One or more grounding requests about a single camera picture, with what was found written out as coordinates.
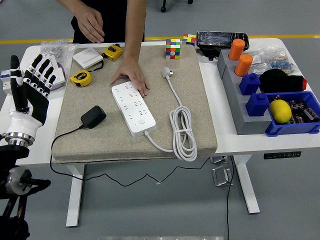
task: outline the gray floor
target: gray floor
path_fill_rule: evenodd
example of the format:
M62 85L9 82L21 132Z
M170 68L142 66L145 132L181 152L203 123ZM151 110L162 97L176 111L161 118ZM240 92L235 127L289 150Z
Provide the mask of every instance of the gray floor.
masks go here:
M145 34L181 36L197 31L245 32L249 35L320 34L320 1L309 0L149 0ZM53 0L3 0L0 41L72 38L72 15ZM320 39L282 39L315 95L320 97ZM22 58L30 44L0 44L0 70L10 68L10 56ZM0 91L0 105L5 95ZM248 171L260 214L249 215L238 176L229 199L231 240L318 240L320 236L319 150L299 158L263 160L256 155ZM175 166L199 167L179 160L94 164L85 176L108 173L128 184L149 173L163 179ZM97 240L99 236L224 236L227 187L215 187L210 163L201 170L178 169L156 185L150 178L121 187L106 177L85 182L79 227L66 228L71 179L49 168L32 168L36 178L51 186L28 199L26 220L30 240ZM67 171L64 166L57 167ZM0 201L4 209L5 200Z

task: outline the yellow lemon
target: yellow lemon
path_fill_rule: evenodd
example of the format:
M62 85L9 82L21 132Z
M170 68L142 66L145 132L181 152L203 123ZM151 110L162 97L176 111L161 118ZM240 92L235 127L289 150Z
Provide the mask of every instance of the yellow lemon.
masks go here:
M270 103L269 109L275 122L286 124L291 118L291 108L284 100L274 100Z

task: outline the person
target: person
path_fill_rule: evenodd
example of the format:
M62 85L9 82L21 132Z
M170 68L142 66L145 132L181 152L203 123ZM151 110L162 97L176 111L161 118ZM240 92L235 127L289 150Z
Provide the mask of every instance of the person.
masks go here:
M111 79L114 84L127 75L141 96L148 81L138 63L144 39L147 0L56 0L73 15L73 43L123 43L123 61Z

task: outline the tape measure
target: tape measure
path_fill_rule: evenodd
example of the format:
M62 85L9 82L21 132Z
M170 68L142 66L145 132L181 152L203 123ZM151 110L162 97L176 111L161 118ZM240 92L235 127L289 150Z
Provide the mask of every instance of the tape measure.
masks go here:
M76 74L69 78L74 85L78 87L85 87L92 81L90 72L87 70L78 71Z
M120 45L113 44L105 48L102 56L114 62L122 55L122 53L123 53L123 50L121 49Z

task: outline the table leg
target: table leg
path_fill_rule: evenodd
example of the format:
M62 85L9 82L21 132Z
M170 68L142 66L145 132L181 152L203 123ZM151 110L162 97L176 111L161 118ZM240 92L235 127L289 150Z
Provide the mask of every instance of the table leg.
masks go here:
M68 165L68 169L71 171L73 176L78 178L83 178L85 165ZM78 226L79 220L79 211L80 211L80 201L81 201L81 191L82 191L82 180L72 178L70 199L69 199L69 208L68 214L66 217L66 227L74 228Z
M239 175L248 212L249 214L258 214L260 213L260 209L246 166L246 163L248 162L251 156L252 155L234 155L233 159Z

